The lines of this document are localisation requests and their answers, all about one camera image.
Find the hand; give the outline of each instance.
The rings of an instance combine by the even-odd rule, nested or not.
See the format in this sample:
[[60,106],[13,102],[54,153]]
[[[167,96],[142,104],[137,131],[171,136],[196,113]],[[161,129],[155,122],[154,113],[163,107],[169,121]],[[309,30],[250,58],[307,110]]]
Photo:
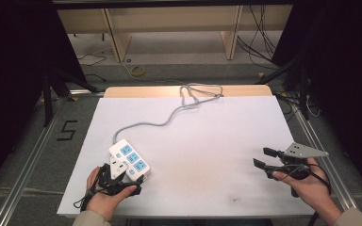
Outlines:
[[[318,166],[314,158],[307,158],[307,163]],[[310,166],[310,170],[326,181],[325,173],[316,166]],[[333,225],[341,215],[340,210],[337,209],[337,206],[329,196],[327,186],[314,176],[310,175],[303,180],[295,180],[280,171],[275,171],[272,176],[292,186],[299,197],[315,209],[328,225]]]
[[[99,167],[95,168],[87,179],[87,190],[93,185],[93,181],[99,172]],[[128,186],[122,192],[115,196],[108,196],[101,192],[97,192],[87,204],[86,210],[92,210],[101,215],[105,221],[111,221],[114,210],[119,203],[127,198],[136,189],[136,186]]]

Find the right hand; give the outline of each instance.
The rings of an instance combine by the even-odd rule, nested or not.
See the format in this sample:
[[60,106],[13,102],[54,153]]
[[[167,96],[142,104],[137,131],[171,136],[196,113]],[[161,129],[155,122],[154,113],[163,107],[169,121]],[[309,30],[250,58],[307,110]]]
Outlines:
[[[307,163],[317,165],[314,158],[307,158]],[[319,167],[310,166],[310,170],[327,181],[325,172]],[[327,225],[334,225],[335,221],[342,214],[329,196],[328,187],[316,177],[309,175],[303,180],[295,180],[284,172],[275,171],[272,176],[289,186],[298,193],[299,197],[324,219]]]
[[[318,166],[314,158],[307,158],[307,163]],[[316,166],[310,166],[310,170],[319,175],[324,181],[327,180],[325,173]],[[272,176],[289,186],[292,186],[296,190],[299,197],[312,208],[315,209],[319,203],[324,200],[330,199],[328,188],[319,179],[312,175],[304,178],[303,180],[295,180],[290,176],[287,176],[284,172],[275,171]]]

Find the aluminum rail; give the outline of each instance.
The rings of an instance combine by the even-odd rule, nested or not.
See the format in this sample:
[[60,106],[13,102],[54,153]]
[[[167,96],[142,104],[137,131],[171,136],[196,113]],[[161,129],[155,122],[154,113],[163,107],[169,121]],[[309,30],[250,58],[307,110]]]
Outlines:
[[[306,121],[304,119],[304,116],[295,105],[292,108],[294,111],[297,111],[296,117],[299,123],[301,124],[304,133],[306,134],[310,142],[311,147],[326,152],[326,150],[324,149],[319,140],[319,137],[314,131],[310,121]],[[319,161],[319,164],[325,169],[325,171],[327,171],[329,180],[331,182],[331,187],[334,193],[337,195],[337,198],[342,208],[344,210],[347,210],[351,207],[357,208],[357,204],[354,198],[352,197],[348,187],[344,185],[342,179],[337,173],[337,170],[335,169],[333,163],[331,162],[331,159],[329,157],[324,157],[324,158],[318,158],[317,160]]]
[[25,190],[25,186],[27,185],[34,168],[37,166],[37,163],[41,157],[43,149],[50,137],[53,128],[55,128],[58,115],[60,110],[65,105],[67,98],[59,98],[55,107],[55,114],[51,122],[43,128],[40,137],[37,140],[36,145],[34,146],[30,156],[28,157],[25,166],[20,172],[19,177],[17,178],[13,188],[9,192],[5,202],[0,208],[0,226],[8,225],[8,221],[10,220],[14,209],[16,208],[17,203],[22,197],[23,191]]

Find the power outlet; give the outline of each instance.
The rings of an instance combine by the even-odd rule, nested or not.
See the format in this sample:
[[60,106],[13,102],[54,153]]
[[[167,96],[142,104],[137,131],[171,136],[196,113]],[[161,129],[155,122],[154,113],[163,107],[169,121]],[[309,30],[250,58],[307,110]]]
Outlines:
[[125,139],[120,140],[108,150],[112,157],[128,166],[126,174],[132,181],[137,181],[142,175],[143,180],[147,179],[151,168]]
[[127,169],[128,166],[122,161],[113,156],[110,157],[110,177],[112,180],[122,175]]

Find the floor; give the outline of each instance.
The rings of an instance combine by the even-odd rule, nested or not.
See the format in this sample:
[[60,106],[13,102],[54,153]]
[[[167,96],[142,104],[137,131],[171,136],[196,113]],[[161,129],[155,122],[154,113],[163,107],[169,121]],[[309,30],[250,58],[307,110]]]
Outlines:
[[[281,32],[269,31],[268,34],[271,42],[276,46]],[[255,32],[241,32],[239,35],[242,40],[250,43],[255,36]],[[106,36],[104,41],[102,41],[102,34],[69,35],[69,39],[73,44],[74,51],[79,58],[80,64],[84,65],[84,68],[88,68],[88,65],[92,64],[122,65],[116,62],[108,36]],[[268,52],[263,44],[263,39],[256,37],[252,46],[258,52],[267,55],[268,57]],[[143,33],[133,35],[123,64],[127,66],[163,64],[233,65],[246,63],[257,63],[266,67],[273,67],[271,63],[260,57],[249,56],[240,45],[236,48],[234,59],[227,60],[222,47],[221,36],[218,32],[183,32]],[[281,90],[280,84],[279,81],[271,83],[272,86]],[[66,103],[64,107],[73,107],[72,110],[94,107],[94,105],[96,105],[96,100],[96,98],[83,99],[77,103],[70,101]],[[295,112],[286,116],[291,133],[297,142],[301,141],[302,143],[308,143],[310,140],[308,140],[306,134],[303,132],[302,123],[297,116],[298,113],[295,114]],[[332,161],[335,163],[343,183],[348,187],[357,206],[362,210],[362,179],[359,173],[355,170],[349,158],[344,156],[343,152],[340,152],[340,144],[337,142],[337,138],[333,134],[332,128],[329,127],[327,120],[322,116],[317,118],[311,117],[310,119],[313,129],[317,131],[316,135],[319,137],[319,140],[321,140],[322,145],[328,152],[335,151]],[[36,148],[38,148],[36,147],[36,141],[41,138],[41,134],[47,133],[49,135],[49,133],[52,133],[41,128],[41,124],[43,124],[43,103],[37,103],[34,117],[27,125],[27,128],[24,131],[25,135],[18,143],[19,147],[25,147],[25,151],[11,156],[0,171],[0,213],[2,211],[1,207],[7,200],[10,189],[20,180],[19,175],[22,173],[23,166],[27,164],[28,157],[33,154],[33,151],[36,150]],[[83,130],[87,131],[89,124],[87,121],[80,121],[77,126],[82,127]],[[78,135],[76,135],[74,139],[79,139],[78,143],[82,144],[82,136],[78,137]],[[59,145],[60,148],[48,147],[47,149],[63,150],[63,143],[57,145]],[[46,162],[38,161],[40,157],[46,159],[49,158],[50,155],[61,155],[63,157],[61,159],[53,158]],[[25,179],[27,186],[18,201],[17,207],[14,206],[15,208],[12,212],[8,213],[8,225],[71,225],[73,222],[72,219],[66,219],[56,215],[58,203],[60,203],[61,194],[64,191],[66,183],[62,183],[58,180],[58,183],[53,185],[54,183],[52,183],[52,181],[55,182],[56,177],[68,178],[71,173],[71,171],[61,170],[60,167],[56,168],[54,165],[57,163],[73,164],[76,157],[76,153],[48,153],[47,151],[44,152],[42,150],[41,156],[36,157],[37,163],[33,166],[33,169],[31,169],[29,177],[23,178]],[[50,165],[49,161],[55,161],[55,164]],[[49,176],[46,176],[46,172],[44,172],[45,169],[51,170]],[[116,221],[113,222],[114,225],[118,226],[129,223],[133,224],[135,221],[128,222],[126,219],[116,219]],[[275,226],[302,225],[307,223],[307,219],[277,218],[273,219],[272,223]],[[322,222],[318,220],[316,225],[321,224]]]

